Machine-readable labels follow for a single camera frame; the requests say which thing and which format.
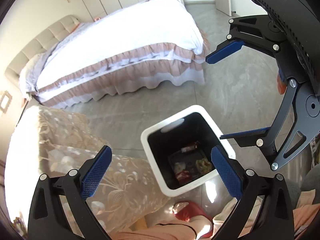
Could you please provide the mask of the white square trash bin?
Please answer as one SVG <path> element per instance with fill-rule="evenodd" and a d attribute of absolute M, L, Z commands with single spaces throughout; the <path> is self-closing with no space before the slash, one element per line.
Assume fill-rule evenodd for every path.
<path fill-rule="evenodd" d="M 200 105 L 192 105 L 145 129 L 140 140 L 162 193 L 177 197 L 218 175 L 211 159 L 220 146 L 231 159 L 236 153 Z"/>

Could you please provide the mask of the red slipper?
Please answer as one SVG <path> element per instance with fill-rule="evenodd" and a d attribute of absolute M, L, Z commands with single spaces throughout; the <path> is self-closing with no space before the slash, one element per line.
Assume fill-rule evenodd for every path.
<path fill-rule="evenodd" d="M 186 222 L 196 232 L 196 239 L 207 239 L 213 236 L 212 217 L 203 208 L 192 201 L 177 202 L 172 212 L 178 220 Z"/>

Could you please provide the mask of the floral beige tablecloth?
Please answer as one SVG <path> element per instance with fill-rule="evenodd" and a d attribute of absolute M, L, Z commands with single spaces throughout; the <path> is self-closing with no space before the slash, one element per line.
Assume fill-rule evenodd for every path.
<path fill-rule="evenodd" d="M 25 111 L 10 140 L 4 172 L 5 201 L 11 220 L 28 221 L 38 178 L 79 169 L 107 144 L 79 113 L 33 106 Z M 168 201 L 147 160 L 113 155 L 93 197 L 87 203 L 108 233 L 129 228 Z"/>

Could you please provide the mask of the bed with white duvet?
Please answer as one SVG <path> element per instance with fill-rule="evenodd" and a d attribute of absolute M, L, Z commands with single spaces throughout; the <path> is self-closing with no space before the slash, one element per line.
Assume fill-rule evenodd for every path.
<path fill-rule="evenodd" d="M 169 81 L 204 83 L 210 45 L 178 0 L 147 0 L 92 23 L 36 53 L 18 87 L 44 106 L 66 108 Z"/>

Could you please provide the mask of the beige tufted headboard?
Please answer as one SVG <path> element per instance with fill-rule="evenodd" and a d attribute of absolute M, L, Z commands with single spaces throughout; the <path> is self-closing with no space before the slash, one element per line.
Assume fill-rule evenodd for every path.
<path fill-rule="evenodd" d="M 67 15 L 44 29 L 7 66 L 4 72 L 7 80 L 18 87 L 20 73 L 29 60 L 36 54 L 44 53 L 51 49 L 53 45 L 62 41 L 79 23 L 80 21 L 76 17 Z"/>

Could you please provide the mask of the framed wall switch panel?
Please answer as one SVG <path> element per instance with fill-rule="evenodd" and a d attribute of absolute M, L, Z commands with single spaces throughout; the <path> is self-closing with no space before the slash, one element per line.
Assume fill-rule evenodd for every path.
<path fill-rule="evenodd" d="M 5 114 L 12 101 L 12 96 L 8 91 L 1 91 L 0 110 Z"/>

